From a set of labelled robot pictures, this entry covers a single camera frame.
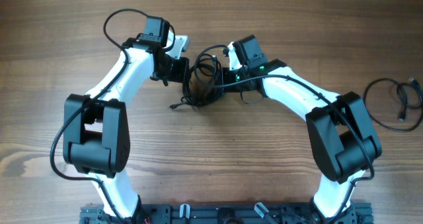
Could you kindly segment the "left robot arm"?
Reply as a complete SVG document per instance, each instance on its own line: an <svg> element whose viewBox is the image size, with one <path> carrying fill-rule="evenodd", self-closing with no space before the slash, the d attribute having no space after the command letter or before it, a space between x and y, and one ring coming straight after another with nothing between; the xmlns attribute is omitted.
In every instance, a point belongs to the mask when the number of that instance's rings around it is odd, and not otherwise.
<svg viewBox="0 0 423 224"><path fill-rule="evenodd" d="M63 158L97 185L107 223L147 223L148 214L132 189L125 166L130 154L126 108L146 80L181 83L187 76L187 36L177 36L160 17L119 46L120 58L107 76L84 95L64 104Z"/></svg>

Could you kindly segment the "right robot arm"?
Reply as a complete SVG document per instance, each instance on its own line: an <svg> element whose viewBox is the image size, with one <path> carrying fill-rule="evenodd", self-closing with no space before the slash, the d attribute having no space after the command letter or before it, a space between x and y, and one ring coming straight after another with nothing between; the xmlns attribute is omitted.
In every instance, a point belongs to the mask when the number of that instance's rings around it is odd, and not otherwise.
<svg viewBox="0 0 423 224"><path fill-rule="evenodd" d="M322 173L308 220L362 220L350 198L357 183L375 176L373 162L382 147L361 96L326 91L295 74L285 62L268 60L254 35L231 42L223 54L229 60L223 71L224 91L258 91L305 121L313 158Z"/></svg>

